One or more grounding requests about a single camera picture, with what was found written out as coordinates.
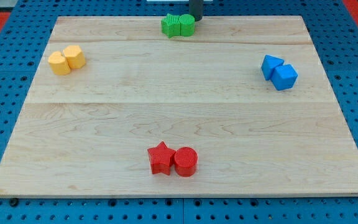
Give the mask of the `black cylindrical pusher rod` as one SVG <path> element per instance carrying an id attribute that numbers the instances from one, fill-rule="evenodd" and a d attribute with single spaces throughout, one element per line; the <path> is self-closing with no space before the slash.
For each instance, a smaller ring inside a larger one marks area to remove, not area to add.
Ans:
<path id="1" fill-rule="evenodd" d="M 189 14 L 195 18 L 195 21 L 198 22 L 203 18 L 204 10 L 204 0 L 189 0 Z"/>

